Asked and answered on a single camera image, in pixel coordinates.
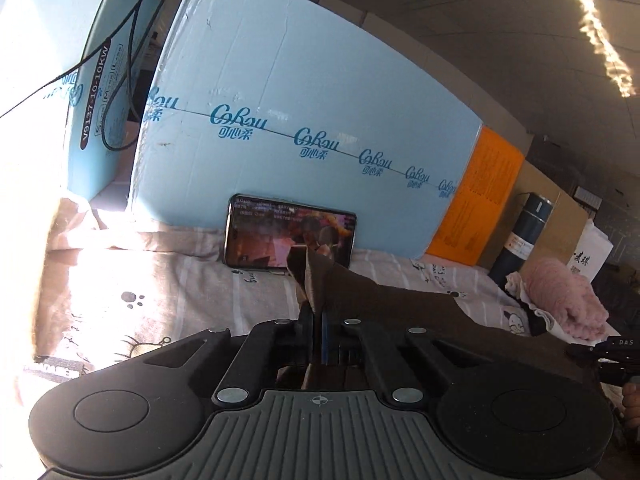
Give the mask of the person's right hand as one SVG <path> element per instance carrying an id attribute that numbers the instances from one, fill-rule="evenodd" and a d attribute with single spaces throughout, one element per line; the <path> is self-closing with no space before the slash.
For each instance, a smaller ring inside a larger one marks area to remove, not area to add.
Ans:
<path id="1" fill-rule="evenodd" d="M 640 427 L 640 388 L 634 382 L 623 386 L 624 421 L 628 428 Z"/>

